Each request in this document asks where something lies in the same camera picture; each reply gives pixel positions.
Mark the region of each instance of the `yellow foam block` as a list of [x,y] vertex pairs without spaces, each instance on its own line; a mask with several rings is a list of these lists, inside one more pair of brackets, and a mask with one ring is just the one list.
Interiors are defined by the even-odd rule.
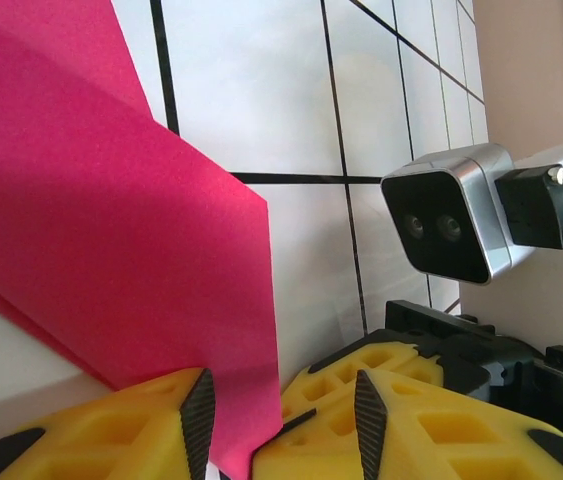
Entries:
[[356,421],[366,480],[563,480],[531,437],[538,420],[386,371],[359,373]]
[[306,368],[283,393],[287,431],[257,452],[253,480],[362,479],[354,419],[357,371],[401,371],[442,385],[436,360],[420,357],[414,345],[389,342],[366,345],[314,373]]
[[39,437],[11,454],[0,480],[202,480],[213,424],[209,370],[182,370],[55,413],[2,439],[1,450],[14,438]]

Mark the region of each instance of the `camera lens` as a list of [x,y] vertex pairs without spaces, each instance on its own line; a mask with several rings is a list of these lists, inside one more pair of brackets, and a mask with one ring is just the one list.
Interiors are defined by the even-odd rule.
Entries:
[[408,233],[414,238],[420,240],[423,238],[423,224],[414,215],[405,216],[405,228],[407,228]]
[[443,215],[437,220],[439,232],[443,238],[450,242],[457,242],[461,239],[461,225],[450,215]]

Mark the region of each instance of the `screw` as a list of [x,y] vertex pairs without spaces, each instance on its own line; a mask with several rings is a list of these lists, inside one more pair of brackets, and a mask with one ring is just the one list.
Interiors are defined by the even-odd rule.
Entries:
[[563,166],[552,167],[548,170],[550,179],[557,185],[563,185]]

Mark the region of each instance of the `silver camera housing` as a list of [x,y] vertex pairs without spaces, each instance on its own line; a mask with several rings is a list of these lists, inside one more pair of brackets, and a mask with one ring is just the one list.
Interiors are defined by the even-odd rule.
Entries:
[[[509,152],[500,145],[486,143],[428,154],[384,177],[381,181],[384,198],[397,226],[397,231],[410,263],[423,273],[470,283],[487,284],[530,255],[534,250],[533,247],[518,246],[512,242],[503,205],[499,200],[494,184],[496,179],[512,169],[514,169],[514,163]],[[397,179],[400,185],[410,185],[416,189],[417,185],[421,185],[423,176],[432,172],[437,172],[437,175],[439,173],[449,175],[459,186],[464,206],[467,209],[467,218],[469,218],[471,224],[470,232],[473,231],[475,234],[470,236],[471,239],[464,240],[464,242],[470,243],[470,245],[465,244],[464,247],[474,249],[476,247],[474,242],[476,241],[483,259],[479,261],[482,264],[478,265],[478,268],[486,274],[473,278],[470,275],[461,275],[462,278],[456,278],[458,275],[453,276],[449,271],[443,272],[439,271],[439,268],[426,268],[425,261],[423,261],[423,265],[421,261],[414,261],[414,253],[418,248],[416,241],[406,238],[407,234],[404,234],[404,228],[400,228],[402,226],[400,222],[404,220],[398,218],[402,215],[395,214],[397,210],[407,210],[407,206],[396,205],[398,199],[389,199],[389,197],[392,197],[390,188],[395,185],[395,179]],[[439,208],[439,204],[443,204],[444,198],[431,197],[427,201],[436,202],[433,208]],[[427,248],[435,249],[435,245],[439,246],[439,250],[445,248],[439,240],[435,240],[435,242],[428,242]],[[457,246],[454,251],[456,251],[456,260],[461,261],[461,249]]]

